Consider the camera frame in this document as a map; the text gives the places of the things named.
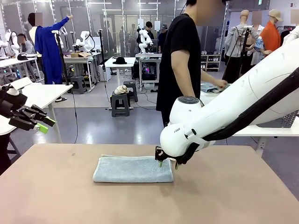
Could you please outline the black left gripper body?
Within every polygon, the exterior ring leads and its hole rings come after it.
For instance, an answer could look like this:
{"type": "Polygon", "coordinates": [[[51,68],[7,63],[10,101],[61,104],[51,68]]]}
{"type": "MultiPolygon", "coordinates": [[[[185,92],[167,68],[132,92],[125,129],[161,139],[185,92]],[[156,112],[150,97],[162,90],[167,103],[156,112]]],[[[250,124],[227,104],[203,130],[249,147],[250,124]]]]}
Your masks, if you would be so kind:
{"type": "Polygon", "coordinates": [[[26,108],[24,105],[20,108],[14,108],[13,104],[2,102],[0,104],[0,114],[10,119],[9,124],[11,125],[32,124],[30,117],[24,114],[26,108]]]}

